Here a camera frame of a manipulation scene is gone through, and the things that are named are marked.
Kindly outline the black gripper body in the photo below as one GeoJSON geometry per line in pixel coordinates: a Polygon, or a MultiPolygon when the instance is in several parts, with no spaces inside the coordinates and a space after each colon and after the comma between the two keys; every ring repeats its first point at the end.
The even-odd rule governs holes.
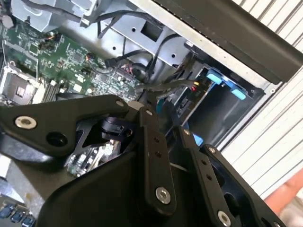
{"type": "Polygon", "coordinates": [[[177,209],[171,217],[141,210],[138,160],[126,154],[69,182],[41,208],[39,227],[207,227],[205,209],[194,200],[189,173],[171,167],[177,209]]]}

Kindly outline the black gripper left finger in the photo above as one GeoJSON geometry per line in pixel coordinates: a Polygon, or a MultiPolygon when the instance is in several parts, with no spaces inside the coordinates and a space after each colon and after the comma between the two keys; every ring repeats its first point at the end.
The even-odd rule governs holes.
{"type": "Polygon", "coordinates": [[[140,138],[134,148],[143,174],[139,200],[146,210],[171,216],[176,210],[174,185],[151,97],[138,109],[115,95],[0,109],[0,152],[31,167],[23,181],[42,203],[69,182],[63,169],[72,155],[111,139],[129,148],[135,137],[140,138]]]}

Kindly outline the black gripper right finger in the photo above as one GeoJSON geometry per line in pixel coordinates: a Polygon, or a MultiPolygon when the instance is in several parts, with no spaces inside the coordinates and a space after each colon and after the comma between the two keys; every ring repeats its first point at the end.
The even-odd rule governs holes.
{"type": "Polygon", "coordinates": [[[176,108],[164,105],[169,158],[189,174],[194,214],[203,227],[282,227],[280,218],[257,195],[212,145],[196,144],[193,133],[181,126],[176,108]]]}

